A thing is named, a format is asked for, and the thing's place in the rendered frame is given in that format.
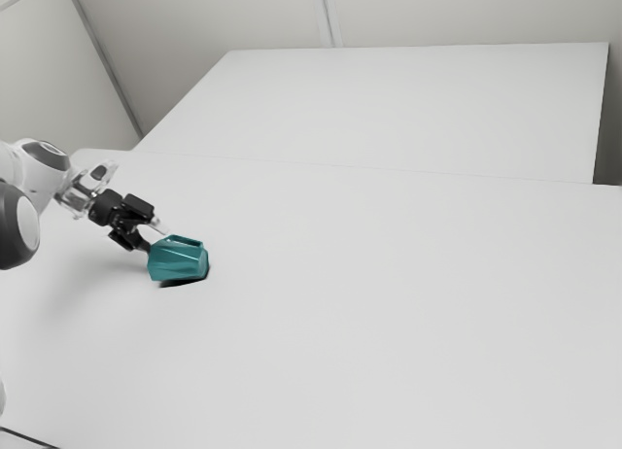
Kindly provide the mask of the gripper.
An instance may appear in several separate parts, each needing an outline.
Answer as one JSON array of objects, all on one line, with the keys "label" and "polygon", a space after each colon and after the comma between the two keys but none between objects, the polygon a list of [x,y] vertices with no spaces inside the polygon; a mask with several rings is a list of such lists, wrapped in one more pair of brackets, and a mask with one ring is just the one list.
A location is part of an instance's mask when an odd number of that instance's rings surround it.
[{"label": "gripper", "polygon": [[139,251],[147,256],[152,245],[142,236],[139,226],[146,225],[160,234],[168,233],[155,207],[131,193],[122,197],[114,190],[104,190],[94,198],[88,218],[96,225],[109,226],[108,237],[126,251]]}]

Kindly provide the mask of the teal faceted mug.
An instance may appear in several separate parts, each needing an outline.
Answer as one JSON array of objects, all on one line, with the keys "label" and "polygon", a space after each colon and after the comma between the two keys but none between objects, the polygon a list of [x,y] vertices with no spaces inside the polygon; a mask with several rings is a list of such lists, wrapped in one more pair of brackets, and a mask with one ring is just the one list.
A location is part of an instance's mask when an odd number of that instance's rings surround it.
[{"label": "teal faceted mug", "polygon": [[149,251],[147,270],[152,281],[195,281],[209,270],[209,255],[199,240],[171,234],[155,242]]}]

